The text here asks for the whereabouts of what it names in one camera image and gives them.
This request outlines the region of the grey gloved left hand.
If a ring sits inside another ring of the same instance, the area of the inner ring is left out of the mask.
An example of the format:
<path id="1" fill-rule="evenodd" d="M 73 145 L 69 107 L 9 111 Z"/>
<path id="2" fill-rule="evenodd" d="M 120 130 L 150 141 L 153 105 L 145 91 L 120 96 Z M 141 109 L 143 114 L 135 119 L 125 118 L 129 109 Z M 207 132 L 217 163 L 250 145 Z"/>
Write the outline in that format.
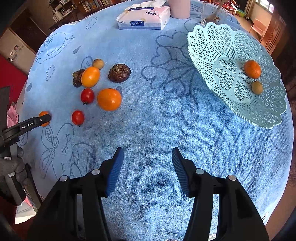
<path id="1" fill-rule="evenodd" d="M 1 197 L 8 203 L 19 206 L 26 198 L 23 186 L 28 184 L 23 149 L 17 144 L 1 154 Z"/>

